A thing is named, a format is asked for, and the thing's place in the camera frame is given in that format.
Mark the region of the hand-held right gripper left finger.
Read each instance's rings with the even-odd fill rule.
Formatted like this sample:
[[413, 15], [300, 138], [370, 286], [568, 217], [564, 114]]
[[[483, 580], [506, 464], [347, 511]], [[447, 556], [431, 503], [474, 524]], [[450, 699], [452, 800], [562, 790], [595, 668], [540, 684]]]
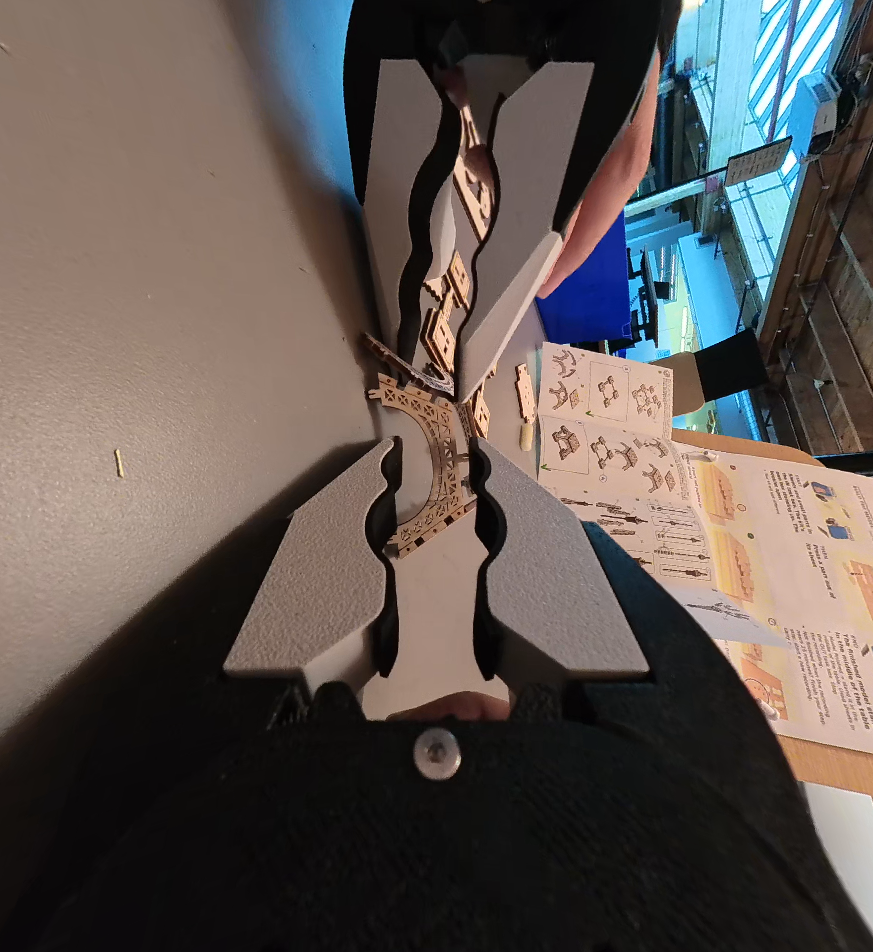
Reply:
[[342, 682], [388, 677], [398, 653], [394, 566], [401, 440], [373, 446], [292, 515], [225, 660], [235, 677]]

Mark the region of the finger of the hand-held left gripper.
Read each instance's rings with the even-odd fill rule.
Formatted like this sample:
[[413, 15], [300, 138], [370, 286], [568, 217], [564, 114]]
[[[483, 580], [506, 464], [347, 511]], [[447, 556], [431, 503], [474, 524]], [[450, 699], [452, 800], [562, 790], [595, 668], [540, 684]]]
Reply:
[[471, 398], [549, 273], [553, 224], [594, 66], [549, 63], [502, 101], [491, 156], [496, 214], [474, 263], [475, 296], [456, 348], [456, 397]]
[[423, 286], [442, 279], [456, 249], [453, 185], [445, 177], [421, 213], [410, 195], [436, 145], [443, 101], [413, 59], [380, 62], [364, 193], [368, 242], [383, 343], [407, 363], [419, 348]]

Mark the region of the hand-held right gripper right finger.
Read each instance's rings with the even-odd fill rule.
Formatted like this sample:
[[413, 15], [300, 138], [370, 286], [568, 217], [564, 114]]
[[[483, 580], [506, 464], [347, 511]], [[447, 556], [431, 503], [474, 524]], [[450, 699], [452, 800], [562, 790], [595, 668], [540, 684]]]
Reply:
[[647, 660], [577, 517], [487, 440], [471, 446], [487, 551], [473, 618], [484, 679], [643, 679]]

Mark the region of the wooden lattice arch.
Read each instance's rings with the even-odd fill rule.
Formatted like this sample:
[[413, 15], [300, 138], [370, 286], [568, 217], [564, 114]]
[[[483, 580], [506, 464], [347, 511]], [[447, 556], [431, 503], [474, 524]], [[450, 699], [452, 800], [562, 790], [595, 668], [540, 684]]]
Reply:
[[454, 436], [454, 406], [447, 399], [412, 384], [401, 385], [384, 373], [378, 374], [378, 385], [369, 389], [367, 396], [416, 422], [430, 450], [432, 478], [427, 502], [415, 516], [400, 523], [391, 538], [397, 558], [403, 559], [474, 511], [476, 500], [466, 495], [459, 474], [463, 459]]

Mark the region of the person's left forearm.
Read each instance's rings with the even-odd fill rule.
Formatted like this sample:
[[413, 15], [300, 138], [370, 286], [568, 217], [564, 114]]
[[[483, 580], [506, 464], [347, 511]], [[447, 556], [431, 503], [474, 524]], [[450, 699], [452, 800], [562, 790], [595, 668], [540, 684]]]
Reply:
[[653, 56], [645, 91], [633, 119], [601, 163], [573, 214], [560, 256], [536, 296], [545, 299], [591, 255], [644, 177], [657, 110], [660, 54]]

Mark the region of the grey desk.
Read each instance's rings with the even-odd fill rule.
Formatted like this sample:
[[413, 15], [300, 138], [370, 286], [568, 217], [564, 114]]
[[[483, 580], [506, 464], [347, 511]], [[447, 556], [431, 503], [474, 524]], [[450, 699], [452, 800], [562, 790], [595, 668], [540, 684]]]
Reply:
[[0, 743], [380, 432], [349, 8], [0, 2]]

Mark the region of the person's right hand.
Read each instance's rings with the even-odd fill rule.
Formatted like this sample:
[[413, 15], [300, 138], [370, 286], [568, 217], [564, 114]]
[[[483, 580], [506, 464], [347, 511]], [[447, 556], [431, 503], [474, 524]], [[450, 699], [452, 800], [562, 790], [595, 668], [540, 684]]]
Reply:
[[428, 701], [417, 708], [395, 712], [387, 721], [504, 721], [510, 716], [511, 701], [485, 693], [461, 691]]

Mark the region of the plain blue plastic bin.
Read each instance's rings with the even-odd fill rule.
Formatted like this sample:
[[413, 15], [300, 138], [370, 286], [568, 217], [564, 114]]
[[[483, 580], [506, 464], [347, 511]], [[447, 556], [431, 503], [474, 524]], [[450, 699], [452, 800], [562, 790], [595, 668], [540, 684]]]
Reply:
[[631, 332], [625, 218], [620, 213], [585, 262], [536, 305], [555, 344], [627, 339]]

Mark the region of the folded paper instruction sheet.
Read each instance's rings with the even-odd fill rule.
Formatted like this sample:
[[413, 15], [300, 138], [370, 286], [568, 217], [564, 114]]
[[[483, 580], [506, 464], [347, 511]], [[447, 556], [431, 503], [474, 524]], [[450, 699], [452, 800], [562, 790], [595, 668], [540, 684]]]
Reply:
[[778, 734], [873, 754], [873, 479], [677, 443], [669, 370], [536, 361], [539, 483], [680, 601]]

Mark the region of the hanging sign board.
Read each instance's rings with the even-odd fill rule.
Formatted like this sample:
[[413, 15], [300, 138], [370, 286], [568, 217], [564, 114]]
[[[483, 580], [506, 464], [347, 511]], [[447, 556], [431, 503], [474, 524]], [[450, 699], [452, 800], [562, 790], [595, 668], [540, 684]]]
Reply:
[[784, 164], [791, 143], [792, 137], [787, 136], [731, 156], [726, 165], [724, 187], [733, 187], [775, 173]]

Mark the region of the tan chair back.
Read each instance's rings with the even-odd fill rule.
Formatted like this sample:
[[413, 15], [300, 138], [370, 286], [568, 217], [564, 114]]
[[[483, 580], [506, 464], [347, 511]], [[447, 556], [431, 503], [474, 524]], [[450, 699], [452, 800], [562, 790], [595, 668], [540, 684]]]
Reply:
[[703, 409], [706, 400], [694, 352], [673, 353], [653, 364], [671, 373], [673, 417]]

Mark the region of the tall lattice window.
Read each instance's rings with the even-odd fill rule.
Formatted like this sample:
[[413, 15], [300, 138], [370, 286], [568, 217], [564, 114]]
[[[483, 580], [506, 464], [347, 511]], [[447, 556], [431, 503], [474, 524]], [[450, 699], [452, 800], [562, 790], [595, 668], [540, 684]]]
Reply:
[[790, 25], [791, 1], [761, 2], [758, 37], [749, 85], [745, 147], [789, 135], [799, 80], [825, 69], [847, 26], [852, 2], [800, 1]]

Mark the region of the black flat panel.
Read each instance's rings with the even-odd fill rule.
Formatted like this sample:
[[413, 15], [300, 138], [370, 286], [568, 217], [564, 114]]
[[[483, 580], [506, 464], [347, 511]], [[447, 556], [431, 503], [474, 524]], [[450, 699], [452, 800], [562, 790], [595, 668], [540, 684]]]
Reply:
[[768, 383], [758, 336], [752, 328], [695, 351], [693, 356], [706, 403]]

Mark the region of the large yellow instruction poster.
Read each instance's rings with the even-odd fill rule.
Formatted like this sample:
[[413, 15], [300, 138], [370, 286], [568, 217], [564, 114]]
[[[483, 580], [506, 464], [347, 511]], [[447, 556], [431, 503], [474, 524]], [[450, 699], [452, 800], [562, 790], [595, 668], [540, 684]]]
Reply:
[[[676, 427], [671, 434], [676, 443], [700, 447], [712, 452], [758, 456], [802, 465], [822, 465], [820, 461], [794, 447], [693, 432]], [[782, 738], [780, 742], [798, 779], [816, 781], [825, 786], [870, 795], [873, 803], [872, 754], [797, 739]]]

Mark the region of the blank white paper sheet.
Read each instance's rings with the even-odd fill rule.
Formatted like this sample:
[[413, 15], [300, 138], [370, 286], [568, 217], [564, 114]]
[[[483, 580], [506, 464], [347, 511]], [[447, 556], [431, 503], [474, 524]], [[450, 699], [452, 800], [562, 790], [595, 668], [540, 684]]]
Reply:
[[873, 934], [873, 799], [813, 782], [800, 787], [823, 849]]

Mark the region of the wooden four-square connector frame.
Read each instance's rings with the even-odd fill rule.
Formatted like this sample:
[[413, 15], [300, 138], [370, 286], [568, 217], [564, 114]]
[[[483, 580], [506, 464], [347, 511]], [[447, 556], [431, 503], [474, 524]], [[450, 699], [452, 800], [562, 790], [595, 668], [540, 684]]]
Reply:
[[[468, 312], [470, 290], [470, 279], [458, 250], [454, 250], [446, 272], [435, 281], [425, 282], [424, 288], [436, 298], [437, 304], [427, 313], [421, 340], [435, 367], [454, 376], [456, 338], [450, 319], [456, 308]], [[489, 435], [490, 410], [485, 400], [485, 386], [482, 383], [473, 396], [457, 405], [469, 437]]]

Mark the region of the white wall device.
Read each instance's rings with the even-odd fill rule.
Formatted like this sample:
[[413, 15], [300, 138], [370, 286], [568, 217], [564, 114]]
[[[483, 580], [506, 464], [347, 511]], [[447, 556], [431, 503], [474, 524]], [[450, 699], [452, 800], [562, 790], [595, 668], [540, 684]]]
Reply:
[[823, 70], [802, 76], [790, 106], [787, 134], [799, 163], [821, 155], [832, 143], [838, 121], [840, 86]]

